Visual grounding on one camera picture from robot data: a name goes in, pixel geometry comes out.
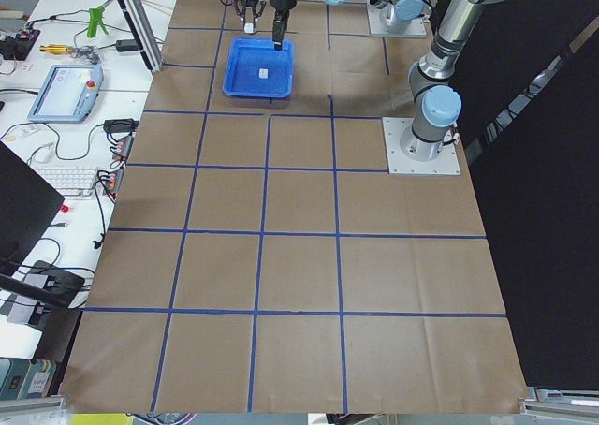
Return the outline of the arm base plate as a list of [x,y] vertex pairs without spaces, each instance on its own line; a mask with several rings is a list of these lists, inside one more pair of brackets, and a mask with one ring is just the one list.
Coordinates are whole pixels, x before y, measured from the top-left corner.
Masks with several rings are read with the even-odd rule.
[[400,37],[423,39],[427,32],[422,18],[401,21],[392,4],[384,8],[366,6],[372,37]]
[[418,139],[413,118],[383,117],[387,168],[390,175],[460,176],[457,142],[451,130],[436,143]]

